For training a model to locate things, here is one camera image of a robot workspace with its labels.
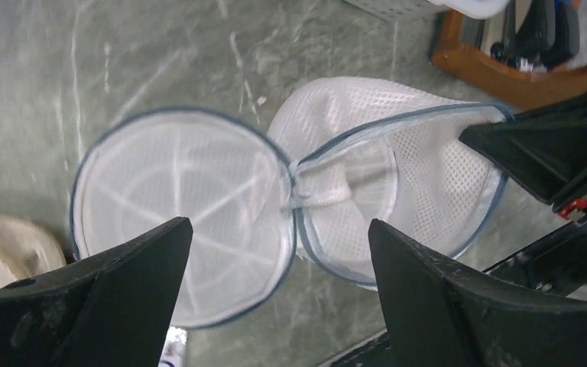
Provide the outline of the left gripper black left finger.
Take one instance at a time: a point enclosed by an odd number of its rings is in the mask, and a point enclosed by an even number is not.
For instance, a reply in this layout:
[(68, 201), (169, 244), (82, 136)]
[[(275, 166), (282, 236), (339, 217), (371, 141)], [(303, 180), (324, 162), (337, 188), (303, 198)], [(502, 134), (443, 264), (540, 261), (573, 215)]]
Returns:
[(158, 365), (192, 237), (177, 217), (0, 288), (0, 366)]

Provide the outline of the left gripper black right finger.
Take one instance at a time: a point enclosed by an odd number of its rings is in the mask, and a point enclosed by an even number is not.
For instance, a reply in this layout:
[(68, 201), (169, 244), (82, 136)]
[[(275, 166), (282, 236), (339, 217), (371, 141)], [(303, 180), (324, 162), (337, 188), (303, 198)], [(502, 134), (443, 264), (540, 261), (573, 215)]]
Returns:
[(489, 276), (375, 219), (368, 237), (399, 366), (587, 366), (587, 300)]

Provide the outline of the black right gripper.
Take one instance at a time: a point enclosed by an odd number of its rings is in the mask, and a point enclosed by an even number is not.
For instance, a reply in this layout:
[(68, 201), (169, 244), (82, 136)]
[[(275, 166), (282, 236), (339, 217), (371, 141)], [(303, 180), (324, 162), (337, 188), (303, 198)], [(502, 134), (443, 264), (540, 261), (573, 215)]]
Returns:
[(459, 140), (569, 220), (485, 273), (548, 294), (587, 295), (587, 93), (465, 128)]

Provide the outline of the white mesh laundry bag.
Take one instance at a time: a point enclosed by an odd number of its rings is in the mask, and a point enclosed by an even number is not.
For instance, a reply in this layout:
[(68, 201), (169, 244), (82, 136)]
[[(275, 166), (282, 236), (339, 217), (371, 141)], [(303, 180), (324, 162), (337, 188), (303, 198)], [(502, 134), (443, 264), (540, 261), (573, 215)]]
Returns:
[(255, 309), (295, 257), (375, 290), (370, 222), (459, 257), (507, 183), (459, 135), (513, 119), (499, 103), (361, 77), (304, 85), (267, 132), (200, 107), (134, 115), (79, 166), (70, 207), (74, 253), (83, 259), (188, 218), (190, 257), (172, 316), (186, 329)]

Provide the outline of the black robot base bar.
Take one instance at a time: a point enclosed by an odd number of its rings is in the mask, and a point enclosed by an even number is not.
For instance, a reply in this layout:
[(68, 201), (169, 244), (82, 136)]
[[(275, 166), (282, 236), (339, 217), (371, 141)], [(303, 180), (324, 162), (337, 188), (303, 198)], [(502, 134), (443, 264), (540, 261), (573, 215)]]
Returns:
[(321, 362), (320, 367), (392, 367), (395, 366), (387, 330), (382, 330), (347, 350)]

